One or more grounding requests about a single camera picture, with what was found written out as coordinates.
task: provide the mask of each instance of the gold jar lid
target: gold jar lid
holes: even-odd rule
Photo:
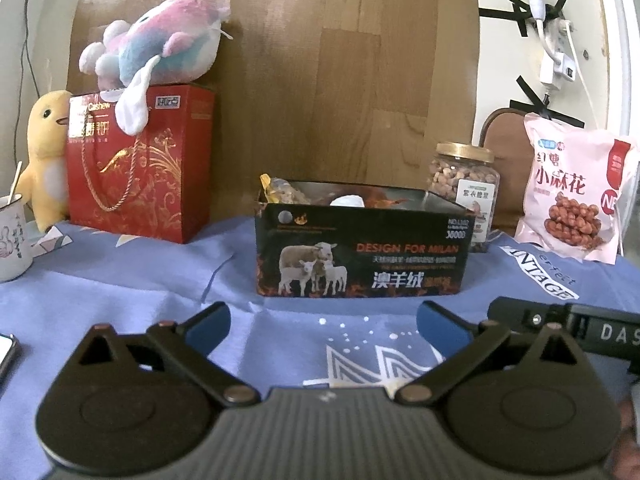
[[[460,144],[459,142],[441,142],[436,146],[436,151],[441,155],[470,158],[487,164],[491,164],[495,159],[494,152],[491,150],[472,146],[471,144]]]

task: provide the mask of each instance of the pink snack bag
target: pink snack bag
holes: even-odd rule
[[[524,123],[535,155],[516,241],[615,264],[620,241],[615,205],[638,168],[636,142],[535,114]]]

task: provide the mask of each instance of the yellow duck plush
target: yellow duck plush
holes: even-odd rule
[[[29,165],[16,193],[31,201],[40,232],[68,216],[65,146],[69,125],[69,99],[65,90],[43,95],[31,109],[27,128]]]

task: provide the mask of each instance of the blue logo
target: blue logo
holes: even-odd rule
[[[554,140],[540,139],[538,141],[538,146],[540,146],[540,148],[554,150],[556,148],[556,142]]]

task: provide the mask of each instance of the wooden board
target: wooden board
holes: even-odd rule
[[[116,19],[163,0],[80,0],[68,89],[95,91],[78,58]],[[423,186],[435,142],[470,141],[478,0],[210,0],[231,6],[212,70],[212,217],[251,214],[267,172]]]

